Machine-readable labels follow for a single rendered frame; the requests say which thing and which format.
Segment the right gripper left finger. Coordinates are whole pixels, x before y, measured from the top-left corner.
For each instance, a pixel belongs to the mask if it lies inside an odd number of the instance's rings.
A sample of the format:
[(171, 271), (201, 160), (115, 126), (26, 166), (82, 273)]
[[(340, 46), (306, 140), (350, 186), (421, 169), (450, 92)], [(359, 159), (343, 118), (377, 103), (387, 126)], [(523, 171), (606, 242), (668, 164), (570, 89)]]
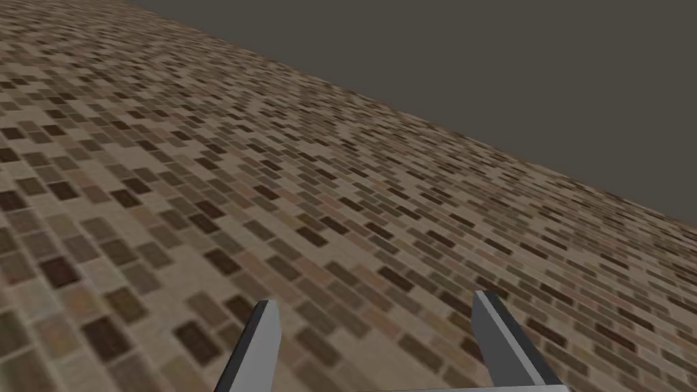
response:
[(259, 301), (246, 321), (214, 392), (272, 392), (280, 342), (277, 303), (269, 299)]

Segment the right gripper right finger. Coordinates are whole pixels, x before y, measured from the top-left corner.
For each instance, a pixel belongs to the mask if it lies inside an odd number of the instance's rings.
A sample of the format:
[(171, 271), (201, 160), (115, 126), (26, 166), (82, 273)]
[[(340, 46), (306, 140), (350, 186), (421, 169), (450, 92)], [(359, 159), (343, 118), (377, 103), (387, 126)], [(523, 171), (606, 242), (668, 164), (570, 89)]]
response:
[(564, 384), (493, 291), (475, 291), (471, 328), (493, 389), (563, 389)]

